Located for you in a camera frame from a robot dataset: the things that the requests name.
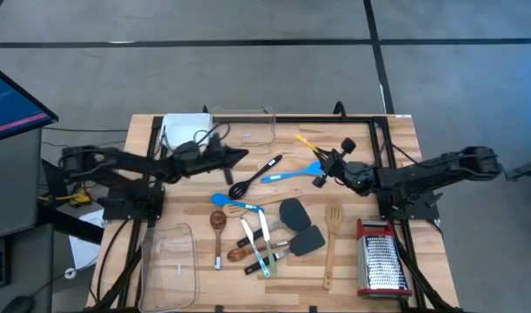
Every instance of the white paper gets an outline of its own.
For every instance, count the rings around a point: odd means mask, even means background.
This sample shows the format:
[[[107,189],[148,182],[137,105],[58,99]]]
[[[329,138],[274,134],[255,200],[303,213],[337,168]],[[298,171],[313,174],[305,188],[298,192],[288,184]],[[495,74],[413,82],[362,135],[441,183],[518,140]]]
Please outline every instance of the white paper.
[[[80,219],[96,226],[103,227],[103,210],[84,214],[80,216]],[[98,244],[88,243],[74,236],[68,236],[68,238],[70,239],[70,247],[72,248],[72,256],[74,257],[74,265],[76,269],[81,269],[90,265],[90,263],[93,263],[93,260],[99,256]]]

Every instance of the clear plastic container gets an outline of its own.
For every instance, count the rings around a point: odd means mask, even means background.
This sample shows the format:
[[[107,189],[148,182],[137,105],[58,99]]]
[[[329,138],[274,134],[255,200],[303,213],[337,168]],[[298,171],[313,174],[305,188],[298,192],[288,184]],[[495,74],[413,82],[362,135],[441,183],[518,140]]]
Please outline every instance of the clear plastic container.
[[[142,242],[142,296],[138,309],[161,313],[192,305],[199,296],[196,256],[196,240],[187,224],[147,230]]]
[[[224,142],[232,148],[249,149],[251,153],[269,153],[275,141],[275,110],[262,107],[255,110],[231,110],[215,107],[210,110],[214,122],[229,123],[229,134]],[[222,137],[228,127],[219,127],[216,131]]]

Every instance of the wooden spatula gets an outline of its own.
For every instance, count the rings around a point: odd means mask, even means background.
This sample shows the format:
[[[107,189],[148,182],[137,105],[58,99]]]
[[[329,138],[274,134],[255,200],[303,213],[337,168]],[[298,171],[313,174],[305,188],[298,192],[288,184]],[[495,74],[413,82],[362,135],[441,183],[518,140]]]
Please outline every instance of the wooden spatula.
[[[274,196],[266,196],[254,201],[249,201],[251,204],[254,205],[265,205],[275,202],[280,202],[285,199],[290,199],[293,197],[299,197],[303,195],[303,192],[301,190],[291,190],[287,192],[283,192],[282,194],[274,195]],[[233,204],[226,204],[222,207],[222,212],[227,217],[239,217],[244,215],[246,212],[248,212],[247,209],[241,208],[239,206],[235,206]]]
[[[331,203],[326,212],[327,227],[329,228],[329,248],[327,249],[327,263],[325,264],[325,277],[323,288],[330,290],[333,287],[333,263],[335,259],[335,242],[338,230],[341,228],[344,212],[340,203]]]

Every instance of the black spatula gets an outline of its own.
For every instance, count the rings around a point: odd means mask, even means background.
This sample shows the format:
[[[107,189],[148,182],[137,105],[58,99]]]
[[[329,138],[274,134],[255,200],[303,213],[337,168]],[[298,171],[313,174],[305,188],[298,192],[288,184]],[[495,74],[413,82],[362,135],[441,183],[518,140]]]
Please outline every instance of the black spatula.
[[[279,161],[281,161],[281,159],[282,159],[282,155],[275,156],[274,159],[269,161],[267,163],[267,165],[263,166],[263,168],[260,169],[250,179],[248,179],[247,181],[240,182],[240,183],[235,183],[234,186],[230,187],[230,189],[229,189],[229,198],[231,200],[240,199],[243,195],[246,194],[246,191],[248,191],[249,185],[251,184],[251,182],[254,181],[254,179],[256,179],[259,176],[263,175],[263,173],[265,173],[270,168],[272,168],[275,164],[277,164]]]
[[[303,208],[302,203],[296,198],[290,198],[282,201],[279,213],[281,215],[281,219],[269,225],[269,232],[282,227],[283,224],[285,224],[289,229],[297,232],[305,230],[311,226],[311,220],[309,219],[308,212],[306,212],[306,209]],[[262,236],[262,229],[254,231],[254,240]],[[249,239],[244,237],[236,244],[238,245],[238,248],[241,248],[246,244],[249,244]]]
[[[325,245],[325,238],[321,234],[321,231],[317,225],[308,227],[306,230],[300,232],[290,240],[290,248],[276,252],[273,258],[276,260],[287,256],[289,253],[294,253],[295,256],[303,256],[311,251],[315,251]],[[269,257],[263,259],[265,265],[269,265]],[[261,265],[259,263],[253,263],[244,269],[246,275],[260,270]]]

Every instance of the wooden spoon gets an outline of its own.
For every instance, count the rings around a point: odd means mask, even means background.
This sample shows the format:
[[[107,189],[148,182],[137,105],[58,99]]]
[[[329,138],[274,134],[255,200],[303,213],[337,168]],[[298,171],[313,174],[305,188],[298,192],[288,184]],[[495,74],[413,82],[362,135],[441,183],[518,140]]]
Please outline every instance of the wooden spoon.
[[[327,227],[329,228],[329,248],[327,249],[327,263],[325,264],[325,277],[323,288],[330,290],[333,287],[333,263],[335,259],[335,243],[338,230],[341,228],[344,212],[340,203],[331,203],[326,212]]]
[[[287,244],[289,244],[288,241],[273,243],[271,244],[271,249],[282,247]],[[259,251],[264,251],[266,249],[267,249],[267,246],[257,248],[257,250]],[[244,257],[253,255],[253,254],[254,254],[254,250],[251,248],[236,248],[236,249],[232,249],[231,251],[229,251],[227,258],[231,262],[238,262],[238,261],[242,261]]]
[[[282,200],[290,199],[293,197],[299,197],[303,195],[303,192],[301,190],[291,190],[287,192],[283,192],[282,194],[274,195],[274,196],[266,196],[260,199],[257,199],[255,201],[250,201],[254,205],[265,205],[275,202],[280,202]],[[225,204],[222,207],[222,211],[227,217],[239,217],[244,215],[246,212],[248,212],[247,209],[241,208],[239,206],[235,206],[234,204]]]
[[[211,213],[209,218],[211,227],[215,230],[216,246],[215,246],[215,270],[221,269],[221,233],[224,226],[227,224],[227,217],[220,210]]]

